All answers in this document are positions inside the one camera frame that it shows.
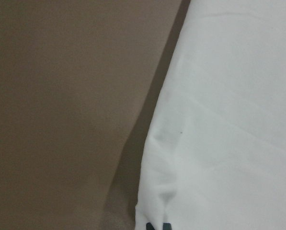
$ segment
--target white cloth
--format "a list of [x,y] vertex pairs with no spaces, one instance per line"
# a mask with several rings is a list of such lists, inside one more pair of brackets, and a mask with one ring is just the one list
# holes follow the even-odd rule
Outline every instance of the white cloth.
[[286,0],[191,2],[145,143],[148,222],[286,230]]

